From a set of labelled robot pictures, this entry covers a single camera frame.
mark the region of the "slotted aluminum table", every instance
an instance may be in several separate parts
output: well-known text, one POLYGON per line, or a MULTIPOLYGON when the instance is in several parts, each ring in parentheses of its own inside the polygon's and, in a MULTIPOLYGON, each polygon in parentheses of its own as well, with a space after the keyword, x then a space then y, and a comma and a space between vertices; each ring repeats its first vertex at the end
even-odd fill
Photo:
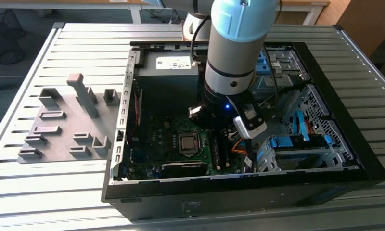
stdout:
MULTIPOLYGON (((0 125, 0 230, 384 230, 385 182, 321 206, 132 224, 100 201, 105 160, 25 164, 17 152, 41 105, 43 88, 68 92, 83 73, 95 93, 123 90, 129 41, 181 40, 180 25, 65 24, 51 31, 0 125)), ((308 47, 385 167, 385 78, 343 30, 276 26, 269 41, 308 47)))

